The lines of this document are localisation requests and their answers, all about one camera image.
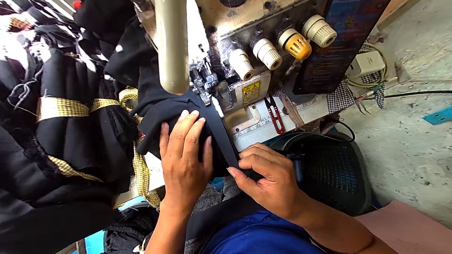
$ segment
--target gray floor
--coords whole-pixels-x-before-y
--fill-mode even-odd
[[[421,0],[386,27],[386,42],[411,75],[386,94],[452,90],[452,5]],[[431,125],[422,117],[452,105],[452,94],[385,100],[372,115],[355,106],[341,114],[356,132],[378,199],[398,199],[452,228],[452,122]]]

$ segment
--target black cable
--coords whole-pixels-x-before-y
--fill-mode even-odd
[[[283,137],[286,137],[286,136],[289,136],[289,135],[293,135],[293,134],[299,134],[299,135],[301,135],[301,134],[304,134],[304,133],[315,134],[315,135],[322,136],[322,137],[326,137],[326,138],[329,138],[329,139],[332,139],[332,140],[335,140],[335,141],[339,141],[339,142],[348,142],[348,143],[350,143],[350,142],[355,141],[355,138],[356,138],[355,133],[353,132],[353,130],[352,130],[347,124],[345,124],[345,123],[343,123],[343,122],[341,122],[341,121],[334,121],[334,122],[335,122],[335,123],[340,123],[340,124],[344,125],[344,126],[350,131],[350,133],[352,134],[352,139],[351,139],[351,140],[339,140],[339,139],[335,139],[335,138],[333,138],[333,137],[330,137],[330,136],[327,136],[327,135],[323,135],[323,134],[319,134],[319,133],[315,133],[315,132],[293,132],[293,133],[289,133],[289,134],[286,134],[286,135],[284,135],[284,136],[281,136],[280,138],[278,138],[275,142],[273,142],[273,143],[272,143],[270,146],[268,146],[268,147],[269,147],[269,148],[272,148],[272,146],[273,146],[276,142],[278,142],[280,139],[282,139]]]
[[[385,98],[418,95],[418,94],[452,94],[452,90],[420,91],[420,92],[412,92],[412,93],[406,93],[406,94],[393,94],[393,95],[385,95]],[[375,99],[375,97],[365,98],[363,100],[371,100],[371,99]]]

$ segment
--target wooden board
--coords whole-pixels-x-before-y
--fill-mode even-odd
[[[386,10],[381,15],[380,19],[378,20],[377,24],[380,24],[385,20],[389,15],[400,9],[406,2],[410,0],[391,0],[389,2],[388,7],[386,7]]]

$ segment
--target yellow warning sticker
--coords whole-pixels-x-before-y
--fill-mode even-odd
[[[257,100],[257,98],[259,97],[259,92],[260,92],[260,80],[257,81],[256,83],[252,83],[242,88],[243,104]]]

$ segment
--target yellow tension knob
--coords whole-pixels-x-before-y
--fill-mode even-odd
[[[306,38],[293,28],[289,28],[281,34],[278,44],[299,60],[306,59],[312,52],[312,48]]]

